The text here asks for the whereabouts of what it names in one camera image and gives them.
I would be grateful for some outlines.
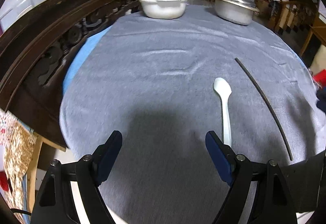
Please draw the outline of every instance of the spoon handle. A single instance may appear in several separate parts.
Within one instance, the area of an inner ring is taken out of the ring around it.
[[[223,118],[223,143],[231,147],[231,124],[228,108],[228,99],[222,100],[222,118]]]

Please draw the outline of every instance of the black cable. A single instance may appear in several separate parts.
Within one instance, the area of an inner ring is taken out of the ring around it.
[[[17,208],[11,208],[10,210],[12,213],[20,213],[20,214],[25,214],[25,215],[29,215],[29,216],[32,215],[32,213],[30,213],[28,211],[17,209]]]
[[[292,156],[292,152],[291,152],[291,149],[290,149],[290,146],[289,146],[289,143],[286,139],[286,136],[284,134],[284,131],[283,131],[283,128],[281,127],[281,124],[278,120],[278,117],[276,116],[271,104],[269,103],[266,95],[264,94],[264,92],[262,91],[262,89],[259,87],[258,83],[255,81],[255,79],[251,76],[251,74],[249,73],[249,71],[245,68],[245,66],[243,66],[243,64],[241,63],[241,61],[238,59],[238,58],[235,58],[235,61],[239,64],[239,66],[242,68],[242,70],[247,74],[247,76],[249,77],[249,79],[251,80],[251,82],[253,83],[253,85],[256,87],[257,91],[259,92],[259,94],[261,95],[261,97],[263,98],[265,104],[267,105],[270,113],[272,114],[277,126],[278,126],[278,129],[280,130],[281,132],[281,135],[282,135],[282,138],[283,138],[283,141],[284,141],[284,144],[286,146],[286,150],[289,154],[289,157],[290,157],[290,160],[293,161],[293,156]]]

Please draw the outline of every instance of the spoon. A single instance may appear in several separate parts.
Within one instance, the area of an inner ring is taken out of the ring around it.
[[[228,109],[228,100],[232,92],[231,87],[223,78],[216,78],[214,81],[214,90],[218,93],[222,101],[223,143],[231,147],[231,125]]]

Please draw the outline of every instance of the dark wood sofa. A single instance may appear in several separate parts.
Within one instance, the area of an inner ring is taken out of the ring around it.
[[[62,82],[87,38],[138,0],[46,0],[0,37],[0,108],[66,147],[59,126]]]

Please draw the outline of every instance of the screw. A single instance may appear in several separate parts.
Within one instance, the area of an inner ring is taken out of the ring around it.
[[[58,160],[57,159],[54,159],[54,160],[52,160],[51,162],[50,162],[50,164],[52,165],[52,166],[56,166],[57,164],[58,164]]]
[[[276,166],[278,163],[277,163],[276,161],[274,161],[274,160],[270,160],[270,161],[269,161],[269,164],[270,164],[271,166]]]
[[[86,155],[84,155],[83,160],[84,161],[89,161],[91,158],[92,158],[92,155],[86,154]]]
[[[238,154],[237,155],[237,160],[239,160],[239,161],[244,161],[246,158],[245,158],[245,156],[244,155],[242,155],[242,154]]]

